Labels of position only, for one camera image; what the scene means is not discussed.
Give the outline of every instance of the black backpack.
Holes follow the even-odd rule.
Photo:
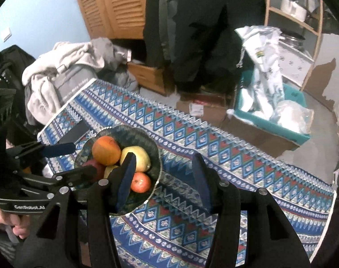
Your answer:
[[[9,123],[7,139],[13,145],[21,145],[36,141],[37,134],[43,128],[42,124],[29,125],[25,115],[24,86],[22,74],[35,58],[17,45],[0,51],[0,88],[16,90],[12,105],[12,119]]]

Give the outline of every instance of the fruit bowl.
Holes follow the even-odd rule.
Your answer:
[[[146,200],[150,199],[154,190],[158,184],[158,179],[162,171],[162,164],[159,158],[159,150],[156,142],[152,140],[145,131],[139,128],[132,128],[127,125],[120,125],[116,127],[107,127],[101,130],[95,137],[90,138],[83,146],[83,149],[75,158],[74,168],[83,166],[85,162],[92,159],[92,146],[95,141],[102,136],[111,136],[123,150],[125,147],[141,146],[149,155],[151,161],[151,167],[146,174],[151,179],[151,187],[144,193],[136,193],[130,191],[130,195],[126,201],[126,204],[119,211],[118,214],[110,214],[111,216],[124,216],[137,207],[142,205]]]

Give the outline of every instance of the white pot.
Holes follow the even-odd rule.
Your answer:
[[[307,10],[294,0],[281,0],[281,11],[301,22],[306,20]]]

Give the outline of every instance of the red apple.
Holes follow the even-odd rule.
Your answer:
[[[105,168],[106,168],[105,166],[103,166],[101,163],[97,162],[95,159],[90,159],[83,164],[83,166],[87,166],[87,165],[92,165],[96,168],[97,176],[96,176],[95,180],[100,180],[100,179],[104,178],[104,173],[105,173]]]
[[[131,189],[136,193],[145,193],[151,187],[151,179],[142,172],[136,172],[133,176]]]

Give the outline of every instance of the gray floor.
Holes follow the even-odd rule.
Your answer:
[[[178,94],[169,97],[141,88],[143,97],[175,107]],[[339,156],[338,126],[332,113],[310,95],[305,94],[307,106],[314,110],[311,139],[295,151],[285,151],[278,159],[295,165],[331,184]]]

